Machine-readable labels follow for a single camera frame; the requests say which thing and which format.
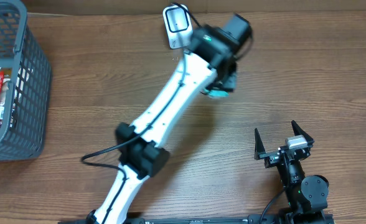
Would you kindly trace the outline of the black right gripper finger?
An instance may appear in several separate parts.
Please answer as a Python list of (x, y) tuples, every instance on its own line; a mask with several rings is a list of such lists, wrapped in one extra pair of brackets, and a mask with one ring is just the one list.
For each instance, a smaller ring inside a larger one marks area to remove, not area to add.
[(258, 132), (258, 129), (255, 128), (255, 151), (254, 151), (254, 159), (260, 160), (263, 159), (266, 154), (265, 147), (261, 140), (261, 136)]
[(310, 137), (310, 135), (308, 135), (308, 133), (306, 133), (298, 124), (297, 122), (295, 122), (295, 120), (291, 121), (291, 126), (293, 128), (294, 134), (296, 136), (302, 135), (305, 140), (307, 141), (307, 143), (313, 143), (314, 139), (312, 137)]

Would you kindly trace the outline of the teal snack packet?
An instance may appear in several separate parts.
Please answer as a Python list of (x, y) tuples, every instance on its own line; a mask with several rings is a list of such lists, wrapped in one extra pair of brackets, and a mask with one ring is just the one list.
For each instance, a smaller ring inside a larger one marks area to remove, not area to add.
[(226, 98), (229, 96), (229, 94), (223, 90), (204, 89), (201, 91), (201, 94), (208, 96), (209, 98), (212, 98), (212, 99)]

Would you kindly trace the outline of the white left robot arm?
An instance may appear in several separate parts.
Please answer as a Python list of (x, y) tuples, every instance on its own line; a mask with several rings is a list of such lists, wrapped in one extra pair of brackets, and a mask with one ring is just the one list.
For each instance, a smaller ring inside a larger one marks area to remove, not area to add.
[(146, 180), (167, 163), (170, 153), (163, 145), (173, 127), (195, 97), (226, 97), (237, 85), (240, 49), (253, 42), (250, 23), (238, 14), (223, 27), (207, 24), (194, 29), (174, 73), (146, 111), (131, 124), (120, 123), (117, 144), (85, 155), (88, 159), (119, 150), (116, 179), (102, 205), (89, 213), (86, 223), (123, 223), (128, 209)]

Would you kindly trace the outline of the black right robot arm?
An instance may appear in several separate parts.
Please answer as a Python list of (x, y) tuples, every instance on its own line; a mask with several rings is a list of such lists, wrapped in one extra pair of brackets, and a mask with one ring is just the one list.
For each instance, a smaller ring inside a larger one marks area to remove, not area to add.
[[(294, 136), (286, 138), (285, 145), (273, 152), (266, 152), (261, 136), (255, 129), (254, 159), (263, 160), (266, 168), (276, 167), (283, 185), (283, 189), (268, 202), (257, 222), (334, 224), (333, 216), (324, 213), (329, 181), (322, 175), (307, 176), (301, 165), (301, 161), (311, 155), (314, 139), (294, 120), (291, 126)], [(286, 195), (288, 207), (268, 218), (267, 211), (282, 194)]]

